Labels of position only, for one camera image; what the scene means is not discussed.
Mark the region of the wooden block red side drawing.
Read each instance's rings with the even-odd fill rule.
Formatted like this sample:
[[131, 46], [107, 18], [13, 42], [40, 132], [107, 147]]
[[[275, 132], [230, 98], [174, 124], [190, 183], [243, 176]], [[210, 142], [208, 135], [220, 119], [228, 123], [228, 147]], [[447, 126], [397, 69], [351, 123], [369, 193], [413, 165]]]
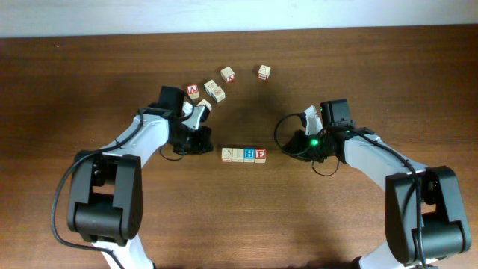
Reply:
[[221, 150], [222, 162], [232, 162], [232, 156], [233, 156], [232, 148], [222, 148]]

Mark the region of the green R wooden block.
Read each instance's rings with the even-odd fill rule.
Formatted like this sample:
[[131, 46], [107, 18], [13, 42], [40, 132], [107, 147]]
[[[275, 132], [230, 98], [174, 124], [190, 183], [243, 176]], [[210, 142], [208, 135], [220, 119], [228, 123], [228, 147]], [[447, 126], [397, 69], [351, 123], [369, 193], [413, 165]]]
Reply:
[[233, 148], [232, 149], [232, 161], [244, 162], [244, 149]]

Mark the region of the blue H wooden block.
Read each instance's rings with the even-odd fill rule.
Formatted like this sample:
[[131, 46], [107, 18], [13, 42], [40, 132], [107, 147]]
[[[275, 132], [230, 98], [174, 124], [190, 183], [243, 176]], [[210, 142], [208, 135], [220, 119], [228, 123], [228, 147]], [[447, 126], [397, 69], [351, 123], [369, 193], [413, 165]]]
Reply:
[[254, 163], [255, 162], [255, 149], [254, 148], [246, 148], [243, 150], [243, 161], [247, 163]]

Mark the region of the red E wooden block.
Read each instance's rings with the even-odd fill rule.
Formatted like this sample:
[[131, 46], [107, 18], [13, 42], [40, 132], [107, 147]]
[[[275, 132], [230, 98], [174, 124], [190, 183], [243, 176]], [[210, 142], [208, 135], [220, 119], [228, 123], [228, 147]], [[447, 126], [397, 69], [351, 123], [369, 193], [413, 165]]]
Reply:
[[267, 160], [266, 149], [255, 149], [255, 163], [265, 163]]

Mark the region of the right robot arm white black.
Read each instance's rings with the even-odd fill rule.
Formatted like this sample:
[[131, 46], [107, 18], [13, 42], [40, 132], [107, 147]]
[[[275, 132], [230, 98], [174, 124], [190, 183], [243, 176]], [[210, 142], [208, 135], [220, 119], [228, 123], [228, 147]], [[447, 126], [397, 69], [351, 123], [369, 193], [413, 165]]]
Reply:
[[280, 150], [316, 164], [328, 157], [365, 174], [385, 192], [383, 244], [355, 258], [352, 268], [433, 268], [469, 251], [471, 231], [455, 172], [398, 153], [369, 128], [357, 128], [347, 100], [297, 113], [302, 129]]

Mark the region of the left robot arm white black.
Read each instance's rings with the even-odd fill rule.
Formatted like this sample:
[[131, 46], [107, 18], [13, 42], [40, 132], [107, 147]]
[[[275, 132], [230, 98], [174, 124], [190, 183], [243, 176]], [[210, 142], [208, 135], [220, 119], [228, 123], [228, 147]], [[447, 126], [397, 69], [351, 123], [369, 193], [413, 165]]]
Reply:
[[186, 92], [163, 86], [157, 102], [139, 108], [131, 125], [101, 149], [81, 151], [67, 170], [72, 182], [66, 216], [82, 249], [99, 251], [111, 268], [154, 268], [139, 236], [143, 218], [142, 169], [169, 144], [179, 159], [213, 150], [211, 110]]

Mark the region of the plain wooden block bird drawing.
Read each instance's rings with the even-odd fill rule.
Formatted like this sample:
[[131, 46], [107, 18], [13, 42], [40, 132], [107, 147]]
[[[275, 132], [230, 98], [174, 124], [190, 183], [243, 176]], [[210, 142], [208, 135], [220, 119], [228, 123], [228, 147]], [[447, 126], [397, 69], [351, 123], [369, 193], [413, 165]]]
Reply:
[[206, 99], [203, 99], [201, 100], [197, 106], [204, 106], [206, 107], [209, 111], [212, 111], [212, 105], [206, 100]]

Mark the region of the red A wooden block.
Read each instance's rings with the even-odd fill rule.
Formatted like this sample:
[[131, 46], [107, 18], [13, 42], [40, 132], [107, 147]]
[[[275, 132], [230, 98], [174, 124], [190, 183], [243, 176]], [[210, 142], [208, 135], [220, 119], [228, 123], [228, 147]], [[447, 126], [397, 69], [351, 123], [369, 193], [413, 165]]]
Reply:
[[199, 94], [199, 87], [197, 84], [189, 84], [186, 86], [187, 94], [191, 99], [198, 99]]

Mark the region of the plain wooden block drawing top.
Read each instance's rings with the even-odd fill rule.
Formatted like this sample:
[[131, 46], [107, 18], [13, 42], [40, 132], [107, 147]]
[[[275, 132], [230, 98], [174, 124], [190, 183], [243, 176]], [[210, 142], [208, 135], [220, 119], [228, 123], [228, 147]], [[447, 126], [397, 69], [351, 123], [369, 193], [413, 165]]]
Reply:
[[213, 97], [215, 102], [219, 103], [219, 102], [221, 102], [222, 100], [225, 99], [226, 94], [225, 94], [224, 90], [222, 89], [222, 87], [215, 87], [211, 91], [211, 96]]

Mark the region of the plain wooden block with blue side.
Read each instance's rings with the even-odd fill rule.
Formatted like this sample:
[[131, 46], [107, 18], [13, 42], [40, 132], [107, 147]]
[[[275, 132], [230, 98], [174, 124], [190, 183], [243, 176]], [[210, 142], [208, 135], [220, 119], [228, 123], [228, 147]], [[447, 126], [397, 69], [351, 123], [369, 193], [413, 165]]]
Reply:
[[213, 95], [213, 92], [217, 87], [218, 87], [218, 85], [216, 84], [216, 82], [214, 80], [210, 80], [210, 81], [207, 81], [206, 83], [204, 83], [205, 91], [209, 96]]

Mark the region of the red Y wooden block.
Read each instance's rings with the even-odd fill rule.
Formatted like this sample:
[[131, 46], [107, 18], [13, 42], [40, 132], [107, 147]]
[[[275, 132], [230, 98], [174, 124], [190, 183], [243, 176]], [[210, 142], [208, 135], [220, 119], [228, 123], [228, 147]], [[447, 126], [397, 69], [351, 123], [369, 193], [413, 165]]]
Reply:
[[229, 83], [235, 80], [235, 72], [232, 70], [231, 67], [225, 67], [220, 70], [221, 77], [225, 81], [225, 83]]

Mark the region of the red I wooden block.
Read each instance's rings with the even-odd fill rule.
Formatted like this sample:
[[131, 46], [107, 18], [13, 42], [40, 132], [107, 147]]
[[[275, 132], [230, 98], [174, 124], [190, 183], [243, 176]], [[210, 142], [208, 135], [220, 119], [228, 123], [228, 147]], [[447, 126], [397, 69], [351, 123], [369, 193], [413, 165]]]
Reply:
[[258, 78], [267, 81], [271, 74], [271, 68], [266, 65], [261, 65], [258, 69]]

